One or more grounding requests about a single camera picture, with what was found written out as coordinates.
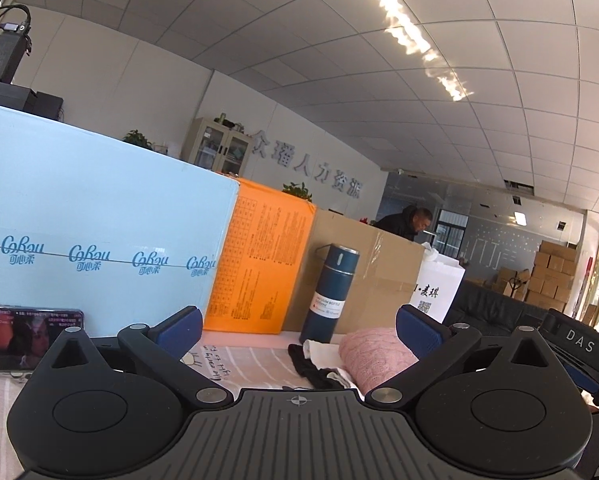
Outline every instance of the light blue box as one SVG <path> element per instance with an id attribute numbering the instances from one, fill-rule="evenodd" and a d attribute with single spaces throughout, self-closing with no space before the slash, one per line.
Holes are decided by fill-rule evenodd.
<path id="1" fill-rule="evenodd" d="M 180 160 L 0 107 L 0 304 L 78 308 L 91 337 L 190 304 L 205 312 L 237 192 Z"/>

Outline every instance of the smartphone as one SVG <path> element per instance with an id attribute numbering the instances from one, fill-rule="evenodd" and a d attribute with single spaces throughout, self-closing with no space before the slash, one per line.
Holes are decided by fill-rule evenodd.
<path id="1" fill-rule="evenodd" d="M 0 305 L 0 371 L 34 370 L 69 326 L 84 327 L 81 310 Z"/>

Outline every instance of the pink knit pillow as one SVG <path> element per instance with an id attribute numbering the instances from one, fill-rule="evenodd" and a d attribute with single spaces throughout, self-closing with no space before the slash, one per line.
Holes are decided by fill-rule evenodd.
<path id="1" fill-rule="evenodd" d="M 368 328 L 346 334 L 339 353 L 364 395 L 417 362 L 394 328 Z"/>

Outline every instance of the short dark hair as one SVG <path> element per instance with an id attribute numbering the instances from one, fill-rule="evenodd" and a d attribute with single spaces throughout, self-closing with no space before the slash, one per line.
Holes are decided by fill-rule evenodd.
<path id="1" fill-rule="evenodd" d="M 424 218 L 427 218 L 431 222 L 433 221 L 433 213 L 431 213 L 430 209 L 426 209 L 425 207 L 418 207 L 415 210 L 415 216 L 423 216 Z"/>

